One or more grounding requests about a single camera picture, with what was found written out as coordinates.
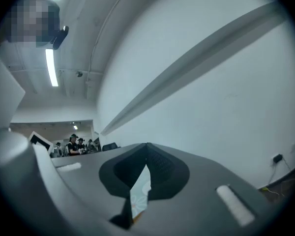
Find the ceiling light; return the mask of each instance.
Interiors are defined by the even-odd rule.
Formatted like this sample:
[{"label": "ceiling light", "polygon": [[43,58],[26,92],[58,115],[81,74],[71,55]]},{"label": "ceiling light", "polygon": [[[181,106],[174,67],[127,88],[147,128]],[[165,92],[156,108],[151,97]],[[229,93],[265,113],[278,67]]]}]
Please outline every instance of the ceiling light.
[{"label": "ceiling light", "polygon": [[46,49],[46,61],[47,61],[47,67],[48,67],[51,85],[53,87],[57,87],[58,82],[57,82],[57,77],[55,72],[54,50]]}]

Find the monitor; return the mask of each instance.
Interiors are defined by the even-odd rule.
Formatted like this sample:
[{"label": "monitor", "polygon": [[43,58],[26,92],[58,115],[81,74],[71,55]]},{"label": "monitor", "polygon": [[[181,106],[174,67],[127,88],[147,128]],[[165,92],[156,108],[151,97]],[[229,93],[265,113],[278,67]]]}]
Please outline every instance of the monitor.
[{"label": "monitor", "polygon": [[41,145],[46,148],[48,154],[53,152],[54,144],[47,139],[43,138],[41,135],[37,134],[35,131],[29,137],[29,141],[35,145]]}]

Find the power outlet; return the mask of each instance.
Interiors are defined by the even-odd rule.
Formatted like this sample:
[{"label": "power outlet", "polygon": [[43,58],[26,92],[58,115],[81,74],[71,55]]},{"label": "power outlet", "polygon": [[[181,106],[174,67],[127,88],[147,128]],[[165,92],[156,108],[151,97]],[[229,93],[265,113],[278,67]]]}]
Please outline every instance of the power outlet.
[{"label": "power outlet", "polygon": [[271,157],[271,166],[276,165],[278,162],[282,161],[283,155],[276,154]]}]

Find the pixelated area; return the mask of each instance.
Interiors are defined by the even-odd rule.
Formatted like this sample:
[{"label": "pixelated area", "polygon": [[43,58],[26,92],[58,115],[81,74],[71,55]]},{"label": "pixelated area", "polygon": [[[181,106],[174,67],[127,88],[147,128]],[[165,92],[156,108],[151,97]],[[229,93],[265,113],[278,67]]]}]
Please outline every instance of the pixelated area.
[{"label": "pixelated area", "polygon": [[51,0],[26,0],[6,17],[7,40],[12,43],[49,43],[59,31],[59,7]]}]

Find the black cable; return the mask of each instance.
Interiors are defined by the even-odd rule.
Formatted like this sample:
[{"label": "black cable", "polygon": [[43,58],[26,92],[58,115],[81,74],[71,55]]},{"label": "black cable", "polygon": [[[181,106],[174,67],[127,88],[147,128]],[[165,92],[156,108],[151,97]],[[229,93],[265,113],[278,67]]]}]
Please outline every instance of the black cable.
[{"label": "black cable", "polygon": [[289,168],[289,170],[290,170],[290,172],[291,172],[292,170],[291,170],[291,168],[289,167],[289,165],[287,164],[287,162],[285,161],[284,157],[282,157],[282,158],[283,158],[283,160],[284,160],[286,166]]},{"label": "black cable", "polygon": [[271,181],[272,181],[272,178],[274,177],[275,170],[276,170],[276,164],[274,165],[274,170],[273,170],[273,173],[272,173],[272,176],[271,176],[271,178],[270,178],[270,180],[269,180],[269,183],[268,183],[268,185],[271,183]]}]

